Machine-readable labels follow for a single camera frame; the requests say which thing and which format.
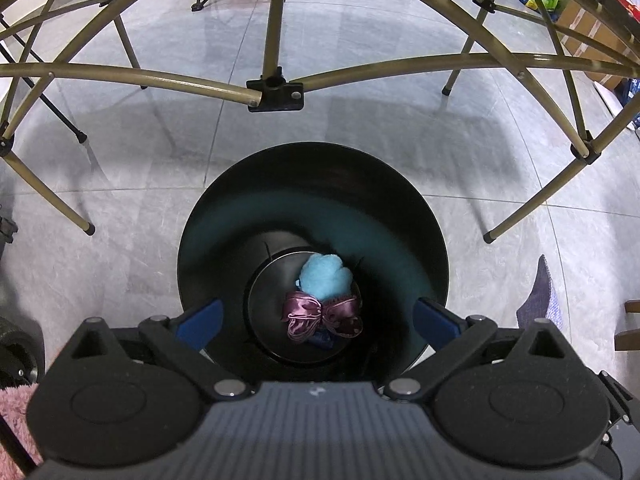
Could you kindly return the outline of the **black trash bin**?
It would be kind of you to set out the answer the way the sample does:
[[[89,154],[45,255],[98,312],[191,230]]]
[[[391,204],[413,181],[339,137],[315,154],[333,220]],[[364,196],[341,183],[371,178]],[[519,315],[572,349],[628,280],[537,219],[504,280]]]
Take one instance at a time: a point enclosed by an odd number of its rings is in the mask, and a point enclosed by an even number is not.
[[[420,192],[337,144],[267,148],[224,171],[178,251],[185,309],[219,301],[206,354],[246,382],[375,382],[422,356],[416,302],[444,304],[448,257]]]

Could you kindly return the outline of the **pink fuzzy sleeve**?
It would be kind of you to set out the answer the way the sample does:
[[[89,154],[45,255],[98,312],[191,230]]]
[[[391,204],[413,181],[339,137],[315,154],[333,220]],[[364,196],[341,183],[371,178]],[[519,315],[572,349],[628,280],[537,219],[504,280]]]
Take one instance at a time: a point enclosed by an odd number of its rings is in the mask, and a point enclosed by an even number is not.
[[[20,440],[35,463],[39,465],[42,462],[42,458],[26,422],[27,404],[36,389],[36,385],[22,385],[2,389],[0,410],[2,417],[17,436],[17,439]],[[20,468],[15,465],[14,460],[12,460],[4,448],[1,448],[0,457],[2,479],[24,478],[24,474],[20,471]]]

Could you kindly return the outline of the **folding camping table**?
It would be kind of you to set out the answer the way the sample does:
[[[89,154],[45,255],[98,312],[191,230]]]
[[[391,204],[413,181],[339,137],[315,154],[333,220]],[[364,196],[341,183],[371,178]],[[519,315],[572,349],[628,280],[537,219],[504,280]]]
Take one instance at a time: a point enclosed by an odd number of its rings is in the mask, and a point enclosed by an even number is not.
[[[244,87],[259,76],[267,0],[139,0],[122,19],[142,68]],[[418,0],[286,0],[280,61],[285,78],[352,65],[459,51],[462,31]],[[206,188],[246,156],[285,143],[348,145],[401,172],[454,234],[492,228],[570,159],[560,129],[506,70],[464,70],[451,96],[437,72],[314,91],[298,112],[106,81],[58,79],[47,97],[88,134],[78,144],[39,102],[17,128],[14,151],[82,212],[72,192]],[[627,129],[509,233],[542,220],[558,243],[578,235],[639,238],[639,142]]]

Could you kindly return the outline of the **pink satin bow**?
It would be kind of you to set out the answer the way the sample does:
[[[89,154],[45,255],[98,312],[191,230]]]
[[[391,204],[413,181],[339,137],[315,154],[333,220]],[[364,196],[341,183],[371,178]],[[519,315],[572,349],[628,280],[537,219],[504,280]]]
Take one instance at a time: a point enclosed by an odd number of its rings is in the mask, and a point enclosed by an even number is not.
[[[294,290],[285,296],[282,322],[288,326],[288,339],[296,344],[307,341],[317,330],[350,339],[362,332],[359,309],[355,296],[322,302],[306,292]]]

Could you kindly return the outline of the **purple knitted cloth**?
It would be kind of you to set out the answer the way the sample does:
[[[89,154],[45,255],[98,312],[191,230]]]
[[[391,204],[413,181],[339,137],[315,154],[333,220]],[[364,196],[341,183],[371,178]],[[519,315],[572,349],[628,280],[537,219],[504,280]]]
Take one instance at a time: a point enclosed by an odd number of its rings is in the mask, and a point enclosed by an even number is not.
[[[564,325],[558,294],[545,255],[538,258],[532,290],[524,304],[516,310],[518,328],[523,330],[529,328],[537,318],[551,321],[559,330],[562,330]]]

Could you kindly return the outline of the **cardboard boxes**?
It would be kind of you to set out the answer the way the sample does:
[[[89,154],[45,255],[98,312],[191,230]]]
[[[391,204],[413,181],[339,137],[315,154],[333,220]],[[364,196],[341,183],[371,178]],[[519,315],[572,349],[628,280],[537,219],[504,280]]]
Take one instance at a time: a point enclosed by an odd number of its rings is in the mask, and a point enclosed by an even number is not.
[[[631,58],[634,62],[639,62],[639,59],[626,44],[621,42],[593,15],[572,0],[567,0],[564,10],[560,14],[556,24],[574,30],[574,32],[596,40],[600,42],[600,44],[605,44],[619,54],[625,55],[626,58]],[[578,58],[589,58],[590,60],[614,62],[614,58],[610,58],[608,55],[594,47],[588,46],[588,44],[585,44],[579,39],[566,35],[560,35],[560,39],[565,50],[567,50],[570,55],[578,56]]]

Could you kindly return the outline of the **light blue plush toy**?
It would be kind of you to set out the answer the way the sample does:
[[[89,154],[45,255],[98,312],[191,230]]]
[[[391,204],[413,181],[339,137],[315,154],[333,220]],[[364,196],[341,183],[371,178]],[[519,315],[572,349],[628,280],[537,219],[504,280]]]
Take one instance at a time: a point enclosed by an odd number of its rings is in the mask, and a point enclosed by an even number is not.
[[[296,287],[321,302],[349,296],[352,271],[338,255],[312,254],[299,271]]]

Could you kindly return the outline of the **blue tissue box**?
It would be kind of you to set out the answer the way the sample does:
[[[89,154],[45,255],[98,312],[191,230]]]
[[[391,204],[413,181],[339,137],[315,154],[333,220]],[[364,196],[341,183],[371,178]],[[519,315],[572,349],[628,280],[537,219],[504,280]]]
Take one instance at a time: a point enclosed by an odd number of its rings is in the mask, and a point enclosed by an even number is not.
[[[315,346],[331,349],[334,345],[333,335],[324,328],[318,328],[308,339],[307,342]]]

